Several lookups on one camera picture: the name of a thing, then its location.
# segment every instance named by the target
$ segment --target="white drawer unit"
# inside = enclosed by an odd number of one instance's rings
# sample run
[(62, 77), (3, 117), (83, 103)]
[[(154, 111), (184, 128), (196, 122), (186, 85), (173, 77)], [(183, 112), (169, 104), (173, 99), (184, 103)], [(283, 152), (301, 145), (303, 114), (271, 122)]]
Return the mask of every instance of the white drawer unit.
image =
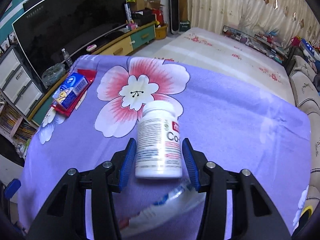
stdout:
[(42, 92), (39, 88), (33, 82), (30, 82), (27, 89), (17, 99), (15, 105), (24, 115), (27, 116), (33, 107), (39, 102), (41, 96)]
[(19, 94), (26, 89), (29, 81), (31, 81), (31, 78), (21, 66), (4, 88), (3, 93), (11, 102), (14, 102)]
[(0, 63), (0, 88), (10, 79), (15, 69), (21, 64), (14, 50), (10, 50)]

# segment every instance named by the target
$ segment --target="beige curtain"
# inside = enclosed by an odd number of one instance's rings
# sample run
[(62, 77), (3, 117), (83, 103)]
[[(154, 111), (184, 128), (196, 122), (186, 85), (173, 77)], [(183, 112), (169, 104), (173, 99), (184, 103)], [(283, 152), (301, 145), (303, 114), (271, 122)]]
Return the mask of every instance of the beige curtain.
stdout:
[(320, 24), (305, 0), (188, 0), (188, 19), (215, 33), (228, 25), (277, 31), (284, 46), (294, 36), (319, 45)]

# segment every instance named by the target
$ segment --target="purple blanket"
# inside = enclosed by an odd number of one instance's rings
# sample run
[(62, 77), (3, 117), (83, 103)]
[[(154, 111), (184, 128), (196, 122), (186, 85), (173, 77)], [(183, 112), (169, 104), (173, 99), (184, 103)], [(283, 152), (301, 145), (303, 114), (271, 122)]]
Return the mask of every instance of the purple blanket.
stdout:
[[(130, 137), (136, 139), (143, 105), (162, 99), (175, 106), (181, 138), (188, 137), (195, 150), (226, 170), (253, 172), (292, 233), (310, 176), (310, 124), (303, 112), (255, 86), (170, 61), (85, 55), (74, 67), (97, 70), (97, 76), (68, 119), (51, 109), (31, 141), (18, 196), (20, 221), (27, 228), (69, 168), (87, 171), (110, 160)], [(185, 167), (183, 176), (188, 176)], [(138, 180), (132, 169), (128, 186), (114, 194), (118, 219), (136, 215), (178, 184)], [(226, 237), (231, 232), (230, 203), (228, 199)], [(194, 240), (202, 209), (199, 205), (130, 239)], [(86, 223), (87, 237), (93, 239), (90, 202)]]

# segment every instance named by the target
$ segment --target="sofa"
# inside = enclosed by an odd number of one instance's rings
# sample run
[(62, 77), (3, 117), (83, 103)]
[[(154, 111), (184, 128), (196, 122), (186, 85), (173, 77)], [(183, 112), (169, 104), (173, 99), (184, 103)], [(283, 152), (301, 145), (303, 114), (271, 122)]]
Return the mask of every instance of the sofa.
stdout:
[(320, 239), (320, 96), (313, 85), (316, 73), (312, 67), (298, 55), (294, 55), (291, 62), (294, 64), (289, 80), (295, 104), (310, 119), (312, 156), (307, 198), (292, 239)]

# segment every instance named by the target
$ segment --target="television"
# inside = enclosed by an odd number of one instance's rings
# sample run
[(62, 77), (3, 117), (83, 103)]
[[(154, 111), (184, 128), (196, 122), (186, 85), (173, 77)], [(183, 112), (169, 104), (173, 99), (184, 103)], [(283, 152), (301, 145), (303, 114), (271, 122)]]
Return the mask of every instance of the television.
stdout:
[(126, 0), (42, 0), (13, 24), (29, 63), (41, 77), (62, 62), (61, 49), (73, 56), (96, 39), (126, 24)]

